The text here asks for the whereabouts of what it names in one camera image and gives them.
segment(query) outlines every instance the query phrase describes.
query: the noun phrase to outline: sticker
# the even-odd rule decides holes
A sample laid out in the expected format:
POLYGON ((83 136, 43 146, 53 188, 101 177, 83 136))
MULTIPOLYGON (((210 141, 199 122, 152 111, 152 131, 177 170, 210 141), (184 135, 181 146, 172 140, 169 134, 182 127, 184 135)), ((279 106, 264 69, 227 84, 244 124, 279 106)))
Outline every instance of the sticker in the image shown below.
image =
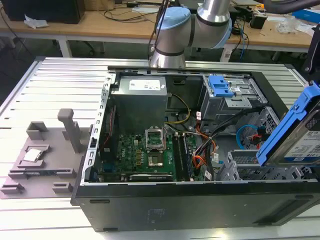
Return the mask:
POLYGON ((302 161, 303 159, 305 159, 304 157, 296 157, 295 159, 293 159, 293 161, 302 161))
POLYGON ((287 161, 320 158, 320 131, 308 131, 284 156, 287 161))
POLYGON ((213 154, 212 161, 216 162, 217 164, 219 163, 219 154, 218 153, 213 154))
POLYGON ((201 112, 200 111, 196 112, 196 119, 201 121, 201 112))
POLYGON ((143 80, 143 79, 132 79, 129 82, 129 90, 154 90, 160 91, 159 80, 143 80))
POLYGON ((210 173, 210 172, 208 172, 207 170, 205 170, 205 177, 207 178, 207 179, 209 179, 210 181, 212 180, 212 174, 210 173))

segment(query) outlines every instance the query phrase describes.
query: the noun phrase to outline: motherboard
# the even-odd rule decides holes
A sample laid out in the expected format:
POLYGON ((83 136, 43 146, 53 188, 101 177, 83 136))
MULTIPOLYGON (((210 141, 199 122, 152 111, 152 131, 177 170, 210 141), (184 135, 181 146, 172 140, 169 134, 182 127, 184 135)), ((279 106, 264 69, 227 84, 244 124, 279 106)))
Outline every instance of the motherboard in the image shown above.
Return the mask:
POLYGON ((190 176, 193 177, 191 162, 192 152, 196 150, 196 138, 193 135, 163 135, 163 149, 149 149, 147 146, 156 146, 161 139, 156 134, 149 134, 146 140, 145 134, 121 134, 119 136, 117 156, 115 161, 103 161, 102 174, 117 174, 121 176, 120 182, 135 181, 144 182, 152 177, 163 178, 163 181, 181 180, 182 165, 177 163, 181 160, 180 152, 175 149, 175 139, 185 139, 189 158, 190 176))

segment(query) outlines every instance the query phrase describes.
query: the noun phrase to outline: black computer case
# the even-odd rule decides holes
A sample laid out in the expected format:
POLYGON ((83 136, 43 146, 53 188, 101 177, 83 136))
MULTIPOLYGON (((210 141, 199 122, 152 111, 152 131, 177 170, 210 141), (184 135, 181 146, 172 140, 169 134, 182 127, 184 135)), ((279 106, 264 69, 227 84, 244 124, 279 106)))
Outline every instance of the black computer case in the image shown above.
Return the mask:
POLYGON ((11 21, 23 21, 25 15, 36 20, 77 24, 85 14, 84 0, 2 0, 11 21))

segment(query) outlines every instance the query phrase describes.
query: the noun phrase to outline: power supply label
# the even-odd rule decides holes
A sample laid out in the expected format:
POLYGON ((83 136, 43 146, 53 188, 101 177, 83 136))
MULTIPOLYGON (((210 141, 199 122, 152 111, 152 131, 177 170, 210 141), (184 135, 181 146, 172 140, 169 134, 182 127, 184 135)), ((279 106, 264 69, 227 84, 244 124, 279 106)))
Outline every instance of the power supply label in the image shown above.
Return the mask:
POLYGON ((320 131, 307 132, 284 156, 287 161, 312 162, 320 159, 320 131))
POLYGON ((129 83, 129 90, 154 90, 160 91, 159 80, 132 79, 129 83))

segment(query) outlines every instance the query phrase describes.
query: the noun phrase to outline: floor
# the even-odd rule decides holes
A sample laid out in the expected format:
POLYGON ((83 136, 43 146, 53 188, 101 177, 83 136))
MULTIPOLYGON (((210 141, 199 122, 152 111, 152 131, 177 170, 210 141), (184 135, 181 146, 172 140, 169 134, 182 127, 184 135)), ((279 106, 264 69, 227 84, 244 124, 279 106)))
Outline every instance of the floor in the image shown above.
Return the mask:
MULTIPOLYGON (((59 45, 52 40, 21 39, 34 56, 61 57, 59 45)), ((15 39, 16 47, 5 47, 0 50, 0 105, 15 87, 20 78, 33 62, 33 57, 25 50, 22 44, 15 39)), ((100 52, 99 42, 90 42, 95 50, 92 56, 91 49, 83 41, 71 41, 70 47, 73 57, 76 58, 112 58, 112 59, 146 59, 147 45, 138 43, 106 42, 105 53, 100 52)), ((218 62, 222 49, 201 49, 194 57, 190 57, 191 49, 185 52, 188 61, 218 62)), ((277 62, 272 61, 273 51, 247 50, 240 60, 241 50, 237 49, 231 56, 230 62, 292 64, 300 70, 305 56, 296 53, 282 53, 277 62)))

